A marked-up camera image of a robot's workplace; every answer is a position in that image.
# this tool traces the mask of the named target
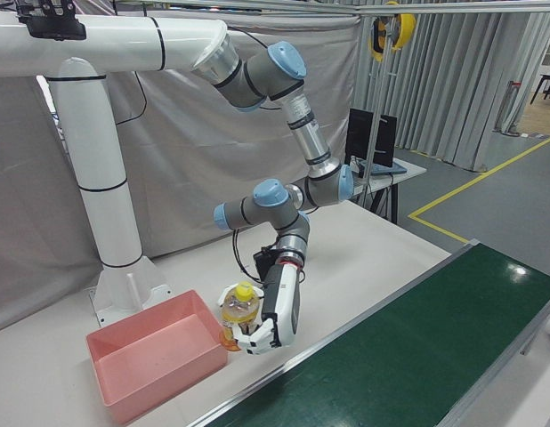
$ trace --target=plastic bottle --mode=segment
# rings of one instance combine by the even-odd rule
[[[232,327],[240,327],[244,334],[249,333],[249,327],[259,311],[259,298],[249,282],[239,282],[231,289],[222,306],[223,330],[220,342],[229,351],[240,351],[233,338]]]

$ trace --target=green conveyor belt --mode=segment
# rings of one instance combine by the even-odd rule
[[[549,301],[549,276],[474,246],[209,425],[434,426]]]

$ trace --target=yellow bottle cap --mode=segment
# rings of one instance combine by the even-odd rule
[[[254,296],[254,288],[249,282],[239,282],[235,295],[242,302],[249,301]]]

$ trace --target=yellow floor line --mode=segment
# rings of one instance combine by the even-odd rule
[[[548,143],[550,143],[550,138],[548,138],[547,140],[545,141],[542,141],[540,142],[539,144],[536,144],[534,147],[531,147],[529,149],[526,149],[525,151],[523,151],[521,154],[519,154],[518,156],[514,156],[513,158],[510,158],[508,160],[506,160],[505,162],[501,163],[500,165],[498,166],[495,166],[493,167],[492,169],[490,169],[489,171],[485,172],[485,173],[481,173],[479,176],[477,176],[476,178],[473,178],[472,180],[470,180],[469,182],[466,182],[465,184],[463,184],[462,186],[460,187],[457,187],[456,189],[453,189],[452,191],[450,191],[449,193],[447,194],[444,194],[443,196],[441,197],[438,197],[436,198],[433,202],[430,202],[428,203],[427,205],[425,206],[422,206],[420,207],[419,209],[415,210],[414,212],[410,213],[408,215],[408,218],[414,220],[414,221],[417,221],[417,222],[420,222],[422,224],[424,224],[425,226],[431,228],[431,229],[434,229],[436,231],[439,231],[440,233],[443,233],[445,234],[446,236],[449,236],[451,238],[454,238],[460,242],[468,242],[469,240],[466,239],[466,238],[462,238],[461,236],[459,236],[458,234],[455,234],[451,231],[448,231],[448,230],[445,230],[435,224],[432,224],[426,220],[423,220],[421,218],[418,218],[418,215],[421,215],[422,213],[424,213],[425,211],[428,211],[430,210],[432,207],[435,207],[437,206],[438,204],[444,202],[445,200],[447,200],[448,198],[451,198],[453,196],[455,196],[456,194],[459,194],[461,191],[464,191],[470,187],[472,187],[474,184],[476,184],[477,182],[479,181],[482,181],[486,178],[489,178],[493,173],[496,173],[498,171],[500,171],[501,169],[504,169],[505,167],[511,165],[512,163],[514,163],[515,161],[517,160],[520,160],[521,158],[525,157],[525,156],[528,156],[530,153],[532,153],[533,151],[536,151],[537,149],[540,149],[542,147],[544,147],[545,145],[547,145]]]
[[[409,152],[418,154],[418,155],[423,156],[423,157],[429,157],[425,153],[422,153],[421,151],[415,151],[414,149],[411,149]]]
[[[434,229],[435,231],[439,231],[440,233],[444,234],[445,236],[449,236],[450,238],[454,238],[455,240],[458,240],[459,242],[467,243],[469,241],[468,238],[462,238],[458,234],[455,234],[455,233],[453,233],[449,230],[442,229],[440,226],[435,225],[435,224],[431,224],[429,221],[423,220],[419,217],[410,216],[409,218],[411,218],[412,220],[417,221],[421,224],[424,224],[426,227],[429,227],[430,229]]]

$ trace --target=computer monitor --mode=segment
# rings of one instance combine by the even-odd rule
[[[344,159],[346,164],[350,163],[351,156],[366,159],[373,116],[369,111],[350,110],[348,133],[346,135],[346,157]],[[372,163],[387,167],[393,166],[393,146],[396,139],[397,123],[396,117],[381,116]]]

